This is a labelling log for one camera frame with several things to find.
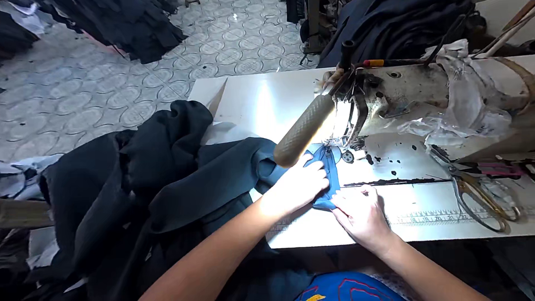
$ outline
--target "forearm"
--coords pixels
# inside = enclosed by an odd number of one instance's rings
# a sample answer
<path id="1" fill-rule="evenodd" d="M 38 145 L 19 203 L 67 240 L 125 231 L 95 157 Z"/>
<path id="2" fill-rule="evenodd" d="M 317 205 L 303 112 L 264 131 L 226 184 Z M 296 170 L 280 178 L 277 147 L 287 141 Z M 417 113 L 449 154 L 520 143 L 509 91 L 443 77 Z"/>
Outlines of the forearm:
<path id="1" fill-rule="evenodd" d="M 282 217 L 265 201 L 260 198 L 212 233 L 167 270 L 140 300 L 215 300 L 244 257 Z"/>
<path id="2" fill-rule="evenodd" d="M 425 301 L 489 301 L 396 234 L 389 239 L 391 242 L 388 251 L 377 256 L 403 277 Z"/>

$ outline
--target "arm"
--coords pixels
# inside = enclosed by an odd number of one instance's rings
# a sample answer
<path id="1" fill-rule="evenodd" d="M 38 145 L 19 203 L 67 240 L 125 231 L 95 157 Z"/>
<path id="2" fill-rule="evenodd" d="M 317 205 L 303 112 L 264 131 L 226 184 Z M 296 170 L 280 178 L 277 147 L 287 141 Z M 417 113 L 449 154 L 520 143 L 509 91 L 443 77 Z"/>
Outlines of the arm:
<path id="1" fill-rule="evenodd" d="M 337 206 L 333 213 L 345 230 L 403 277 L 425 301 L 489 301 L 392 232 L 374 188 L 365 185 L 360 193 L 338 192 L 332 202 Z"/>
<path id="2" fill-rule="evenodd" d="M 305 155 L 251 206 L 228 221 L 167 270 L 145 300 L 215 300 L 244 257 L 282 217 L 328 187 L 323 163 Z"/>

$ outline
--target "industrial sewing machine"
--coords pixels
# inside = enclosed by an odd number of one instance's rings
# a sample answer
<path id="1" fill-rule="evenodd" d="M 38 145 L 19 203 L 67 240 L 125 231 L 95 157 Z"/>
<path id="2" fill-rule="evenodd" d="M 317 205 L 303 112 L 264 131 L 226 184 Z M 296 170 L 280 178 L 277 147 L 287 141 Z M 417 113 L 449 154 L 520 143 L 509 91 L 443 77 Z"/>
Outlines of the industrial sewing machine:
<path id="1" fill-rule="evenodd" d="M 332 127 L 331 134 L 322 137 L 325 145 L 358 150 L 366 136 L 396 132 L 405 122 L 447 110 L 452 79 L 443 66 L 412 60 L 403 66 L 359 67 L 350 63 L 351 47 L 351 41 L 346 41 L 338 68 L 325 77 L 329 80 L 322 93 L 278 143 L 274 158 L 279 165 L 292 166 L 320 127 Z M 510 130 L 500 136 L 469 136 L 460 144 L 437 146 L 452 161 L 535 149 L 535 56 L 479 59 L 477 66 L 487 81 L 499 86 L 497 93 L 482 99 L 483 105 L 506 111 L 512 117 Z M 326 125 L 328 116 L 331 121 Z"/>

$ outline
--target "blue shirt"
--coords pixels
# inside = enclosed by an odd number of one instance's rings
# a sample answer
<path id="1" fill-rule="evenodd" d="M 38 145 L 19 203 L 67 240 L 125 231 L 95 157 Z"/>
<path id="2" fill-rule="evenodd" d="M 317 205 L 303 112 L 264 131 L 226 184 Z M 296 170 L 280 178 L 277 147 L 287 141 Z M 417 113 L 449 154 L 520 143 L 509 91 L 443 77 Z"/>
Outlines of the blue shirt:
<path id="1" fill-rule="evenodd" d="M 295 301 L 405 301 L 382 282 L 362 273 L 337 272 L 316 276 Z"/>

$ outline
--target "tiled floor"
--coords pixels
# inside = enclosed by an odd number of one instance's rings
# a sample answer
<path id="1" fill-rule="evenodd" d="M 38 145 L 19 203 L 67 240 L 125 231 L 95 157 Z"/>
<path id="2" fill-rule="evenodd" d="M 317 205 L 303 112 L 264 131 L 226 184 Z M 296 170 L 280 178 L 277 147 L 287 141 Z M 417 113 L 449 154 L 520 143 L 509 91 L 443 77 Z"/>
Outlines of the tiled floor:
<path id="1" fill-rule="evenodd" d="M 171 16 L 190 37 L 142 65 L 54 25 L 28 53 L 0 67 L 0 161 L 66 153 L 105 133 L 135 128 L 198 78 L 314 68 L 299 65 L 299 26 L 277 0 L 200 0 Z"/>

